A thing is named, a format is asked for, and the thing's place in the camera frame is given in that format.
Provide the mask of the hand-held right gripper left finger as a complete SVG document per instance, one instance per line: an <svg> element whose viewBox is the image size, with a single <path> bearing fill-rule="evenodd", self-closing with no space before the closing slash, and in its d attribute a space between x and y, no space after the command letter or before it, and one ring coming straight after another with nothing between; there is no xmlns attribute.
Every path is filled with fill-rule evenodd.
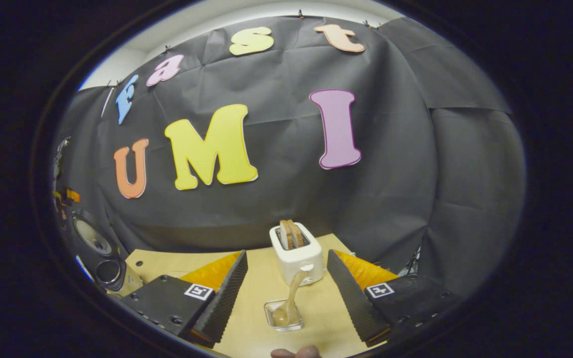
<svg viewBox="0 0 573 358"><path fill-rule="evenodd" d="M160 275L120 301L158 328L213 348L221 342L247 271L247 252L239 250L181 278Z"/></svg>

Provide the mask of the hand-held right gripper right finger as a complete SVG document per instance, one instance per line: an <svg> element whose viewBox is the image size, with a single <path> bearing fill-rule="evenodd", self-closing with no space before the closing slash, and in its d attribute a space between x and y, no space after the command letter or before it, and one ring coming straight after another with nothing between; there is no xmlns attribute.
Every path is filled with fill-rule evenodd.
<svg viewBox="0 0 573 358"><path fill-rule="evenodd" d="M397 276L339 250L328 251L327 270L368 347L400 344L420 335L460 303L458 294L429 278Z"/></svg>

